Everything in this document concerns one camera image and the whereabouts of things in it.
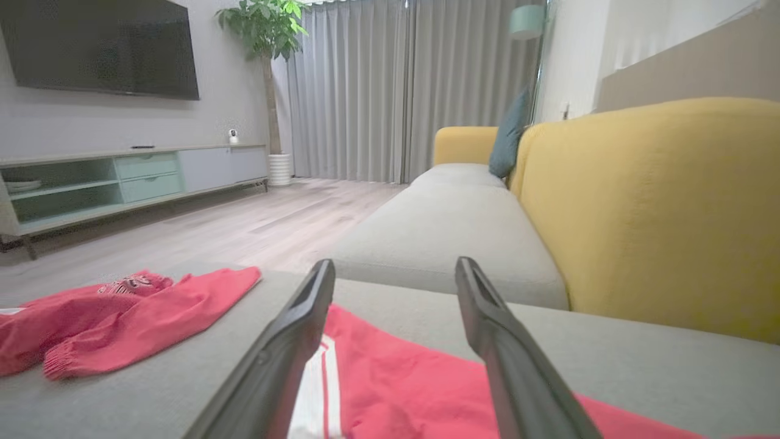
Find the plant trunk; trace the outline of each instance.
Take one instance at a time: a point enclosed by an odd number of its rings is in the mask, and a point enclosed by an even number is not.
[[[271,70],[271,59],[261,57],[265,82],[265,103],[268,106],[268,147],[271,154],[282,154],[282,140],[279,138],[279,118],[276,114],[276,84]]]

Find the tv screen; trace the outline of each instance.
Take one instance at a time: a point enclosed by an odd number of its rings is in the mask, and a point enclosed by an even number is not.
[[[197,100],[187,8],[166,0],[0,0],[22,87]]]

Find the sofa seat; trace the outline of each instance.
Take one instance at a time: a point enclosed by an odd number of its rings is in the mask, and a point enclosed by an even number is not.
[[[137,269],[130,268],[118,274]],[[225,264],[148,268],[178,279]],[[263,270],[263,280],[214,326],[114,373],[51,383],[38,366],[2,378],[4,437],[185,437],[301,281],[303,274]],[[396,337],[480,361],[466,342],[454,295],[337,279],[333,302]],[[707,437],[780,434],[780,346],[577,312],[509,308],[579,394]]]
[[[438,168],[337,244],[328,257],[339,277],[455,294],[456,261],[469,256],[507,302],[569,309],[555,263],[515,196],[490,185],[432,184],[449,172]]]
[[[481,361],[456,296],[337,280],[333,302],[396,337]],[[780,346],[508,306],[576,393],[705,437],[780,435]]]
[[[445,163],[434,166],[412,182],[413,186],[424,184],[506,187],[500,178],[488,172],[488,165],[477,163]]]

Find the yellow sofa armrest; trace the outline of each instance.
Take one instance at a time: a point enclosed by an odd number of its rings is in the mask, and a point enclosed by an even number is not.
[[[436,133],[434,166],[442,163],[487,165],[498,127],[446,127]]]

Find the blue throw pillow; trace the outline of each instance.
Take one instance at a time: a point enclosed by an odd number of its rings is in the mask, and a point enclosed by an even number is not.
[[[528,123],[528,113],[528,89],[526,89],[512,103],[504,116],[504,121],[498,127],[498,135],[493,144],[488,166],[491,174],[504,178],[512,172],[512,168],[517,163],[517,145]]]

